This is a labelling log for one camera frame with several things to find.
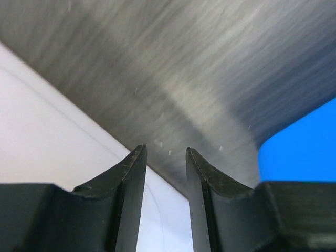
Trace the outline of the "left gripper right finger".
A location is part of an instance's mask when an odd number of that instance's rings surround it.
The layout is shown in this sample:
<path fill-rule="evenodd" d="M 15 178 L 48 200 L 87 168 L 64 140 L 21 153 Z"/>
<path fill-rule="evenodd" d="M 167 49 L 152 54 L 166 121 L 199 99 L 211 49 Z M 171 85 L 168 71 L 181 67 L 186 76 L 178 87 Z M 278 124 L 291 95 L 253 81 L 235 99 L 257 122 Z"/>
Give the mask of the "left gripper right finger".
<path fill-rule="evenodd" d="M 186 150 L 195 251 L 335 251 L 335 183 L 250 188 Z"/>

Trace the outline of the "blue plastic basket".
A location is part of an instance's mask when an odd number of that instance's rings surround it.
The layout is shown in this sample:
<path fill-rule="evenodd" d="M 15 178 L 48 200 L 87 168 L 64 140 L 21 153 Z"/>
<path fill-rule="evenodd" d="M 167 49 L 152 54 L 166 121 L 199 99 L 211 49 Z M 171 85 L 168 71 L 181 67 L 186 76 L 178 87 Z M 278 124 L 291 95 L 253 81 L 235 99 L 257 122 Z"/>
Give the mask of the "blue plastic basket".
<path fill-rule="evenodd" d="M 265 141 L 258 152 L 261 181 L 335 181 L 335 100 Z"/>

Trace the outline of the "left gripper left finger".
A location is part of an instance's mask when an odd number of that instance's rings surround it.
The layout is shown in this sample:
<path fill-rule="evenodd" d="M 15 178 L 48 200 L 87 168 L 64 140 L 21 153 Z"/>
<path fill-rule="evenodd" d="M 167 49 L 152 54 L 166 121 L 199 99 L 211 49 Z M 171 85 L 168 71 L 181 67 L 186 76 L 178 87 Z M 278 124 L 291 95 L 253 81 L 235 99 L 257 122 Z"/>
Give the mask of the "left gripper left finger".
<path fill-rule="evenodd" d="M 55 184 L 1 185 L 1 251 L 135 251 L 147 149 L 68 192 Z"/>

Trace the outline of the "white plastic tub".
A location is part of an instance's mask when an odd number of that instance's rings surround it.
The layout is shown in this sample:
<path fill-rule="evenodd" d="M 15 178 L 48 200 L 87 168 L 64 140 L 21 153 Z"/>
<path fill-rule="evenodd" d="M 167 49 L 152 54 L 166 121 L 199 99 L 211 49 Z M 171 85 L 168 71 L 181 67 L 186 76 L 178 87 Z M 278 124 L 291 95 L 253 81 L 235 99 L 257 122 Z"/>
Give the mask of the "white plastic tub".
<path fill-rule="evenodd" d="M 1 46 L 1 182 L 70 191 L 129 151 Z M 137 251 L 192 251 L 188 200 L 147 169 Z"/>

